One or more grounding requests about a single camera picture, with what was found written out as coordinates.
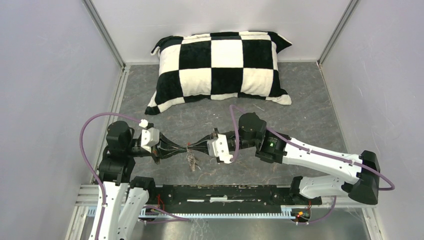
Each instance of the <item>white wall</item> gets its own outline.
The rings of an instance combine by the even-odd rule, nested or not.
[[[120,68],[81,0],[1,1],[0,33],[0,239],[63,239]]]
[[[363,0],[323,64],[351,151],[379,156],[388,240],[424,239],[424,1]]]
[[[155,44],[171,35],[274,31],[293,46],[280,61],[317,60],[349,0],[93,0],[123,60],[158,62]]]

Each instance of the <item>purple cable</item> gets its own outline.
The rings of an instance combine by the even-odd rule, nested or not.
[[[239,110],[243,114],[246,113],[245,110],[243,110],[242,108],[239,108],[236,105],[231,104],[229,106],[229,114],[231,114],[232,125],[234,126],[234,133],[235,133],[235,150],[232,155],[232,158],[230,159],[231,162],[236,161],[237,157],[239,156],[239,148],[240,148],[239,128],[237,127],[237,121],[236,121],[236,117],[234,116],[233,108]]]
[[[170,223],[170,222],[190,221],[190,219],[188,219],[188,218],[184,218],[184,217],[176,216],[176,215],[174,215],[174,214],[172,214],[172,213],[169,213],[169,212],[167,212],[167,211],[164,211],[164,210],[160,209],[159,207],[146,205],[146,206],[144,206],[143,208],[144,208],[144,209],[154,209],[154,210],[159,211],[159,212],[161,212],[161,213],[163,213],[163,214],[166,214],[166,215],[168,215],[168,216],[171,216],[171,217],[173,217],[173,218],[176,218],[176,219],[170,219],[170,220],[165,220],[165,221],[146,221],[146,222],[145,222],[146,224],[164,224],[164,223]]]
[[[84,159],[85,164],[87,164],[87,167],[89,168],[90,172],[93,174],[95,180],[98,182],[98,185],[100,186],[101,196],[102,196],[102,203],[101,204],[102,205],[105,205],[106,204],[106,189],[105,189],[105,186],[103,185],[103,182],[100,181],[99,176],[97,176],[96,171],[94,171],[92,165],[90,164],[89,160],[87,159],[87,155],[86,155],[86,152],[84,151],[84,146],[83,146],[83,136],[84,136],[84,131],[86,130],[87,125],[91,121],[93,121],[94,119],[96,119],[98,117],[101,117],[101,116],[118,116],[118,117],[121,117],[121,118],[132,120],[132,121],[134,121],[136,123],[139,123],[140,120],[139,119],[135,119],[135,118],[130,117],[130,116],[123,115],[123,114],[119,114],[119,113],[103,112],[103,113],[99,113],[99,114],[96,114],[96,115],[90,117],[84,123],[84,125],[81,128],[81,132],[79,133],[79,149],[81,150],[82,158]],[[100,228],[102,227],[102,221],[103,221],[103,215],[104,214],[105,214],[105,208],[102,207],[101,208],[101,211],[100,211],[100,217],[98,219],[97,229],[95,231],[95,237],[94,237],[95,240],[98,240],[99,239]]]

